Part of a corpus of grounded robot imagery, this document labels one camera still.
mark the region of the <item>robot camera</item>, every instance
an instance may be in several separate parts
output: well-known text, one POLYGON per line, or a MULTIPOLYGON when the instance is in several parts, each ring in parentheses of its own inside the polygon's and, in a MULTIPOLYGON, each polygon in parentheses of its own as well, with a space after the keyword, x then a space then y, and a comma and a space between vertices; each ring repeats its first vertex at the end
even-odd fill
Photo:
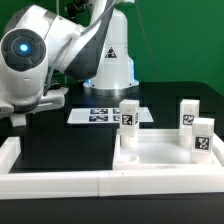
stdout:
POLYGON ((68 3, 65 7, 68 16, 75 22, 76 16, 84 11, 88 2, 89 0, 74 0, 72 3, 68 3))

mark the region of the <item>black table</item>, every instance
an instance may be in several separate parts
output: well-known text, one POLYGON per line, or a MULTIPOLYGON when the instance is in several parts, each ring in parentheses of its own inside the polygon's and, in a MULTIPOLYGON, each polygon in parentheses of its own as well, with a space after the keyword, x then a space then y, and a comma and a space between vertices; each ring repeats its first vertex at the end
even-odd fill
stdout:
MULTIPOLYGON (((20 136, 22 153, 11 173, 112 169, 118 124, 67 124, 72 108, 118 107, 123 99, 140 101, 154 122, 140 128, 179 127, 182 99, 200 100, 200 117, 215 118, 215 133, 224 139, 224 97, 195 82, 142 83, 120 97, 83 93, 74 84, 65 107, 27 116, 27 127, 0 121, 0 136, 20 136)), ((224 193, 145 195, 0 201, 0 223, 223 223, 224 193)))

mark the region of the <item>white tray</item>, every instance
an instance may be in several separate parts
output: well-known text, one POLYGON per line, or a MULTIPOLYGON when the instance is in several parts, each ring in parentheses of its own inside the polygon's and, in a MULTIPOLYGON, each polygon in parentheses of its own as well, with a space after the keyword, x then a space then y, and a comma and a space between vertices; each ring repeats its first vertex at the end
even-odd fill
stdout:
POLYGON ((212 153, 212 164, 191 164, 191 149, 179 145, 177 129, 140 129, 138 147, 126 149, 120 145, 119 130, 113 159, 114 170, 172 169, 222 167, 216 154, 212 153))
POLYGON ((184 151, 176 155, 178 130, 141 130, 140 144, 144 140, 147 145, 149 135, 150 141, 172 146, 164 147, 164 153, 161 149, 158 161, 150 157, 144 161, 139 155, 138 164, 119 164, 118 135, 114 167, 125 169, 21 174, 8 173, 20 153, 19 138, 9 138, 0 148, 0 199, 224 192, 224 143, 216 135, 212 165, 188 164, 184 151), (169 149, 170 156, 165 156, 169 149))

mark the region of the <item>warning label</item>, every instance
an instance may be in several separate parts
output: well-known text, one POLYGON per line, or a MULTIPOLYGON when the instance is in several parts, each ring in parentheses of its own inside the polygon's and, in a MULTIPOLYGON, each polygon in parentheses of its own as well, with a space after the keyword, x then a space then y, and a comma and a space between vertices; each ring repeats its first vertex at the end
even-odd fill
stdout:
POLYGON ((108 51, 106 58, 117 58, 117 55, 115 54, 114 49, 112 47, 108 51))

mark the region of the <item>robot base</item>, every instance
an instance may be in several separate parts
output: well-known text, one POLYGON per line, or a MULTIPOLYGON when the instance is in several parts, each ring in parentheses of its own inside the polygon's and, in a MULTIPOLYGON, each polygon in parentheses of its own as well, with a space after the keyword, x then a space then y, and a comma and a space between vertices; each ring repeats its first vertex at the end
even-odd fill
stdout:
POLYGON ((123 88, 123 89, 99 89, 96 88, 94 85, 91 85, 87 82, 83 84, 84 92, 90 93, 93 95, 100 95, 100 96, 123 96, 129 93, 137 92, 139 89, 139 82, 135 81, 130 84, 130 87, 123 88))

